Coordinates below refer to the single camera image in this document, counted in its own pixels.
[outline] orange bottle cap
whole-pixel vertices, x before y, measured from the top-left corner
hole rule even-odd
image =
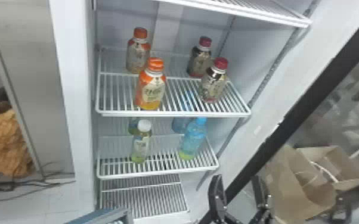
[[[147,68],[151,71],[163,71],[164,61],[161,58],[149,58],[147,60]]]
[[[147,29],[145,29],[143,27],[136,27],[134,29],[134,37],[140,38],[140,39],[147,38]]]

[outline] red bottle cap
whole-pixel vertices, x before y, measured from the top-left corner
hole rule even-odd
[[[225,70],[228,67],[228,61],[225,58],[218,57],[216,60],[214,60],[214,66],[216,66],[218,69]]]
[[[212,39],[208,38],[207,36],[201,36],[199,39],[199,44],[204,47],[210,47],[212,44]]]
[[[147,29],[143,27],[136,27],[134,29],[134,37],[139,39],[145,39],[147,38]]]
[[[147,60],[147,68],[151,71],[163,71],[164,61],[161,58],[149,58]]]

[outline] orange juice bottle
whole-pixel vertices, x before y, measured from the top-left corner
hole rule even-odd
[[[133,74],[139,74],[146,68],[149,55],[150,44],[147,42],[147,29],[136,27],[134,37],[128,41],[126,69]]]
[[[161,58],[149,58],[147,68],[139,74],[135,104],[143,110],[159,108],[166,88],[163,70],[164,61]]]

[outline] brown bag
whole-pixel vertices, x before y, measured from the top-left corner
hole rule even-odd
[[[7,102],[0,102],[0,172],[24,177],[32,171],[32,159],[18,126],[16,115]]]
[[[337,190],[347,191],[359,186],[359,169],[339,146],[298,148],[309,161],[317,163],[333,175]]]
[[[265,182],[273,196],[275,217],[286,223],[303,223],[335,205],[333,185],[290,146],[267,163]]]

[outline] green bottle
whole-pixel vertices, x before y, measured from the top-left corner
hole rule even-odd
[[[138,132],[132,139],[131,160],[134,163],[143,163],[150,154],[151,123],[148,120],[138,122]]]

